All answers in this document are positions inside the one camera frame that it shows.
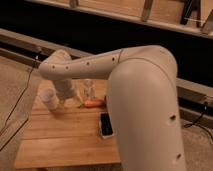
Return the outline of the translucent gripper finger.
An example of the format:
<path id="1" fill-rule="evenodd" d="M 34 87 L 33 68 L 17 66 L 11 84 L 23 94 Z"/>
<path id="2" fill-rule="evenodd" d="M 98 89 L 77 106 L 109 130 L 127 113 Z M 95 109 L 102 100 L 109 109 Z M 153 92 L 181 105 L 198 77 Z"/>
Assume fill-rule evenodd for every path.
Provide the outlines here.
<path id="1" fill-rule="evenodd" d="M 83 103 L 84 103 L 84 102 L 83 102 L 81 96 L 79 95 L 79 93 L 76 93 L 76 94 L 75 94 L 74 100 L 75 100 L 75 102 L 76 102 L 76 104 L 77 104 L 78 106 L 83 106 Z"/>

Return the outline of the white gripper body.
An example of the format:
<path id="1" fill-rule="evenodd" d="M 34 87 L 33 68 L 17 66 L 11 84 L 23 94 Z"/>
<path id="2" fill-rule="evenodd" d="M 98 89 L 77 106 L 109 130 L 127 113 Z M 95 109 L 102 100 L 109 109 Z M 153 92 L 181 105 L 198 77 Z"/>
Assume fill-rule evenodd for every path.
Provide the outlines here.
<path id="1" fill-rule="evenodd" d="M 56 95 L 60 100 L 66 100 L 75 96 L 75 87 L 70 79 L 53 82 Z"/>

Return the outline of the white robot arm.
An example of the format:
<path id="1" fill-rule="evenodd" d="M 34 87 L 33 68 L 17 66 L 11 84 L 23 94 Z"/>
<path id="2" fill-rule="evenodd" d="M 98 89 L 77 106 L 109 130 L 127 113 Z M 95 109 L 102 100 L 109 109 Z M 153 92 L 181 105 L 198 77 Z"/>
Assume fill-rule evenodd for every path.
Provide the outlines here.
<path id="1" fill-rule="evenodd" d="M 68 95 L 66 79 L 107 81 L 107 109 L 124 171 L 187 171 L 177 63 L 169 50 L 137 46 L 76 60 L 57 50 L 39 72 L 63 96 Z"/>

